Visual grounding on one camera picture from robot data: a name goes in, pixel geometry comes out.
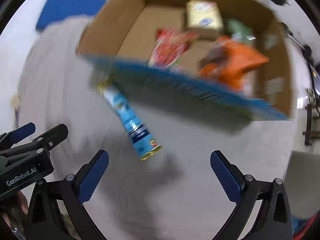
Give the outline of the person's left hand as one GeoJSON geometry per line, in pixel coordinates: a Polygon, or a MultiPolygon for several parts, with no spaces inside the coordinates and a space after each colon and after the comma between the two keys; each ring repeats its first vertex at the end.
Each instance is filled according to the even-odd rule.
{"type": "Polygon", "coordinates": [[[28,201],[21,191],[1,200],[1,216],[11,229],[25,230],[28,201]]]}

